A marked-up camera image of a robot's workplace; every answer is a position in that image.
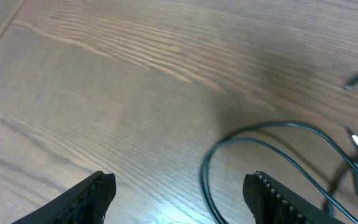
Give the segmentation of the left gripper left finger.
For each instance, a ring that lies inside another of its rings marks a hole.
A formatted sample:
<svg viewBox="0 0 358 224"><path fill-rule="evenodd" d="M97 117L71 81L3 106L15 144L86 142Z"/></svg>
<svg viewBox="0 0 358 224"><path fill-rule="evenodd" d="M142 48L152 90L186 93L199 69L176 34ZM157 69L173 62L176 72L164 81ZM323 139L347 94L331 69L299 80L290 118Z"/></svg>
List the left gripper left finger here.
<svg viewBox="0 0 358 224"><path fill-rule="evenodd" d="M116 176L97 171L14 224L103 224Z"/></svg>

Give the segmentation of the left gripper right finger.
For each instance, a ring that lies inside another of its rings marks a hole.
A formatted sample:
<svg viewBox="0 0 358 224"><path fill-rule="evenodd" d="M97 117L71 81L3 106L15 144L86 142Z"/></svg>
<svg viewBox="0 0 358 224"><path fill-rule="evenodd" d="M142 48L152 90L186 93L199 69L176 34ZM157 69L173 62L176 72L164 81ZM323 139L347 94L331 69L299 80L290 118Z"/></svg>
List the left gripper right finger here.
<svg viewBox="0 0 358 224"><path fill-rule="evenodd" d="M256 224L343 224L265 172L247 174L242 191Z"/></svg>

